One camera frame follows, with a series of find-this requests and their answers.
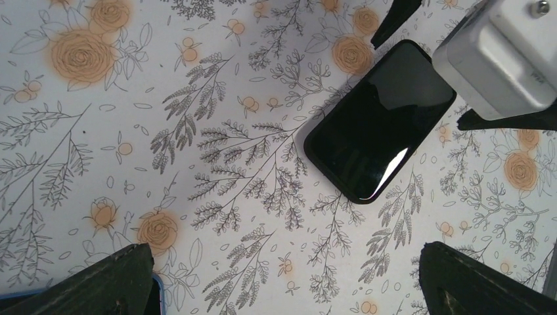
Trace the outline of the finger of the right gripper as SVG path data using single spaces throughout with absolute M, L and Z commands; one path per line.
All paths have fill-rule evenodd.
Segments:
M 391 7 L 370 40 L 377 49 L 385 43 L 420 7 L 422 0 L 393 0 Z
M 549 108 L 541 112 L 496 119 L 492 121 L 481 118 L 474 110 L 468 110 L 458 119 L 457 127 L 460 131 L 499 128 L 556 131 L 556 100 Z

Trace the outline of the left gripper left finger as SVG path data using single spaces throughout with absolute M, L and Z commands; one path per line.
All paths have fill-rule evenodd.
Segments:
M 37 293 L 1 299 L 2 314 L 143 314 L 153 287 L 147 243 L 132 243 Z

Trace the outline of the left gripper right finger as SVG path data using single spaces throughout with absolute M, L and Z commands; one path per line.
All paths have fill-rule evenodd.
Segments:
M 430 314 L 556 313 L 556 300 L 440 241 L 424 244 L 418 271 Z

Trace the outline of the blue smartphone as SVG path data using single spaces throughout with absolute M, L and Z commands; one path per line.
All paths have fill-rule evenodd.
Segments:
M 89 278 L 72 276 L 48 289 L 1 296 L 2 314 L 166 314 L 161 282 L 152 274 Z

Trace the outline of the black phone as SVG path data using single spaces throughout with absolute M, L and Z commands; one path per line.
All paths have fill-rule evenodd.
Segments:
M 307 135 L 305 154 L 349 201 L 372 203 L 456 98 L 426 51 L 400 41 Z

